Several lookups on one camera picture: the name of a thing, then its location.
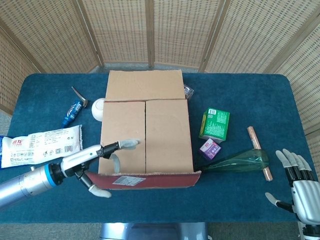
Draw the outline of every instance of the toothpaste tube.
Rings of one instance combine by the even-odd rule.
[[[62,121],[62,128],[64,129],[66,126],[68,126],[69,123],[73,122],[78,114],[78,112],[81,110],[83,106],[83,103],[79,100],[75,100],[68,112],[66,113],[63,121]]]
[[[77,153],[82,147],[82,125],[10,138],[0,136],[0,168],[44,162]]]

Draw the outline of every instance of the snack package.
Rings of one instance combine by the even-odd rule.
[[[82,147],[82,125],[10,138],[0,136],[1,168],[41,164],[77,153]]]
[[[230,113],[214,108],[208,108],[202,117],[199,138],[212,139],[217,144],[223,142],[227,138],[227,130]]]
[[[199,152],[205,157],[205,159],[212,162],[212,159],[218,154],[220,149],[221,147],[209,138],[199,149]]]

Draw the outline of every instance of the robotic hand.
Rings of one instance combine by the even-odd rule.
[[[320,240],[320,183],[315,181],[307,161],[286,149],[275,152],[281,161],[291,187],[293,204],[277,200],[271,193],[265,196],[276,207],[296,214],[305,224],[305,240]]]
[[[43,193],[63,183],[63,179],[76,176],[91,192],[98,197],[110,198],[111,193],[98,188],[85,171],[98,158],[113,160],[114,171],[119,173],[120,161],[116,150],[132,150],[140,143],[139,139],[128,139],[101,146],[94,145],[66,156],[61,163],[49,163],[30,172],[10,179],[0,185],[0,211],[22,200]]]

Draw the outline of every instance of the gray floor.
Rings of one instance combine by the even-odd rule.
[[[105,73],[110,69],[123,71],[151,70],[146,64],[113,63],[97,67],[92,73]],[[157,65],[152,70],[181,69],[181,67]],[[196,69],[182,68],[195,73]],[[6,135],[11,118],[0,112],[0,135]],[[49,223],[49,224],[0,224],[0,240],[96,240],[100,223]],[[209,223],[208,233],[213,240],[299,240],[296,222],[281,223]]]

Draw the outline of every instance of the rattan screen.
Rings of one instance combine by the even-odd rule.
[[[46,72],[88,72],[98,65],[70,0],[2,0],[0,18]]]
[[[145,0],[82,0],[104,62],[148,62]]]
[[[307,139],[315,171],[320,179],[320,135]]]
[[[206,72],[262,73],[319,0],[235,0],[226,12]]]
[[[0,33],[0,109],[12,115],[25,77],[34,72],[30,61]]]
[[[154,0],[156,63],[198,68],[218,0]]]
[[[320,123],[320,24],[276,71],[287,76],[303,128]]]

